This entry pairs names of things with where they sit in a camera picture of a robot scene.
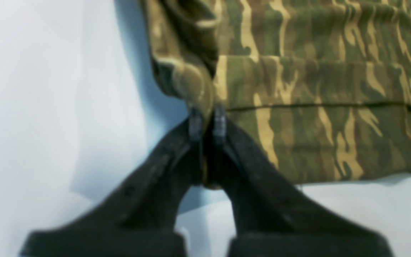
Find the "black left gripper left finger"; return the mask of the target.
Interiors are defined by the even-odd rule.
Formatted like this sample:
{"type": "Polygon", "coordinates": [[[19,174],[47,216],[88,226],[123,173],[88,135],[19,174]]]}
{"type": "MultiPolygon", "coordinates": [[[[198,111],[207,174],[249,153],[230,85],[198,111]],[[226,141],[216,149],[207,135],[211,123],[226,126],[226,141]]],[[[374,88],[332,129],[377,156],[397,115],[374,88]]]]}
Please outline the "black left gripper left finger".
{"type": "Polygon", "coordinates": [[[171,130],[118,188],[57,229],[35,231],[23,257],[186,257],[174,225],[189,188],[201,182],[203,119],[197,110],[171,130]]]}

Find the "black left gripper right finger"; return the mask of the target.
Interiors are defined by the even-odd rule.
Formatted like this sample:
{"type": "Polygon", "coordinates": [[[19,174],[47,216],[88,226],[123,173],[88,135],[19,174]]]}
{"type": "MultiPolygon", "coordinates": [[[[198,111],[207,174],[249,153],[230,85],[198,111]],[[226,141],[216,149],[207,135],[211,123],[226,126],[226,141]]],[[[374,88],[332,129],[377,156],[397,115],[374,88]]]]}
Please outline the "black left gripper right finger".
{"type": "Polygon", "coordinates": [[[221,105],[211,123],[211,184],[228,195],[229,257],[391,257],[387,240],[328,210],[276,171],[221,105]]]}

